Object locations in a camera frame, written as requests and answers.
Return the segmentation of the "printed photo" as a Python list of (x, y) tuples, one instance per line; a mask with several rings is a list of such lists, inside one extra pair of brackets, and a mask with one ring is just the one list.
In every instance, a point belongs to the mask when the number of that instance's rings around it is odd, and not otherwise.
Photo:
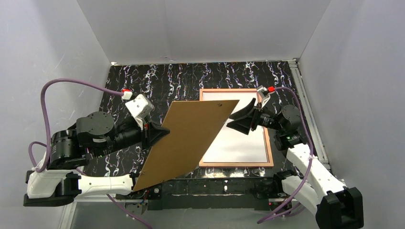
[[(253, 98), (257, 98), (253, 90), (237, 89), (223, 92), (202, 92), (202, 100), (238, 100), (233, 112), (246, 107)], [(202, 163), (268, 163), (265, 143), (265, 132), (262, 127), (249, 132), (240, 133), (223, 125), (215, 140), (203, 156)]]

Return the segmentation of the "brown backing board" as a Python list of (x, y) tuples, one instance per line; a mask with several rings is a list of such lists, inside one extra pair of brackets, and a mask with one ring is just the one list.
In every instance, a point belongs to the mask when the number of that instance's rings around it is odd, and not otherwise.
[(151, 148), (133, 190), (138, 191), (192, 172), (238, 102), (172, 102), (162, 123), (162, 127), (169, 129), (170, 133)]

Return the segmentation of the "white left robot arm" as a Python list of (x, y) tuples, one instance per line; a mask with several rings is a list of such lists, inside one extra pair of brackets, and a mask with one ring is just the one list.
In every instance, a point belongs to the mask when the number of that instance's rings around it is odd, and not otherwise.
[(150, 150), (170, 133), (169, 129), (144, 118), (137, 123), (127, 117), (115, 123), (112, 115), (94, 112), (77, 119), (66, 130), (53, 134), (51, 153), (45, 170), (29, 170), (25, 182), (25, 207), (59, 207), (76, 197), (120, 194), (133, 191), (138, 175), (130, 173), (117, 178), (89, 177), (77, 174), (77, 168), (89, 164), (90, 158), (102, 158), (133, 145)]

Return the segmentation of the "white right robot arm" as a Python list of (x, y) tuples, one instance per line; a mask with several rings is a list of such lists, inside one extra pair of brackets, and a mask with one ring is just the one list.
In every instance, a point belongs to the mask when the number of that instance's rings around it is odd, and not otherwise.
[(311, 152), (303, 141), (301, 110), (284, 106), (278, 114), (264, 108), (255, 99), (230, 115), (227, 127), (249, 134), (258, 126), (276, 131), (274, 143), (286, 150), (286, 158), (303, 174), (291, 170), (274, 175), (273, 187), (284, 192), (308, 209), (320, 229), (361, 229), (364, 226), (363, 198), (359, 189), (339, 181)]

